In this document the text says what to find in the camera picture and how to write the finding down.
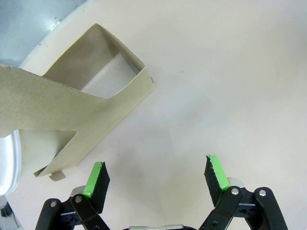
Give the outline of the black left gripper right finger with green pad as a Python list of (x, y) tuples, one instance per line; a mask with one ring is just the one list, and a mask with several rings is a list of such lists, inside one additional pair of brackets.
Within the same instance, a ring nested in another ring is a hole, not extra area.
[(288, 229), (273, 191), (259, 187), (254, 192), (230, 182), (216, 155), (206, 156), (204, 171), (214, 205), (200, 230), (225, 230), (233, 218), (243, 218), (251, 230)]

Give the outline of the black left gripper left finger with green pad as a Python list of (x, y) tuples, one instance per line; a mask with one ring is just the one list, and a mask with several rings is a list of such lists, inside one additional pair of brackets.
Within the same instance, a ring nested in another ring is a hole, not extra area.
[(108, 230), (100, 217), (110, 182), (104, 162), (96, 162), (85, 186), (73, 189), (70, 197), (46, 200), (38, 218), (37, 230), (73, 230), (83, 226), (85, 230)]

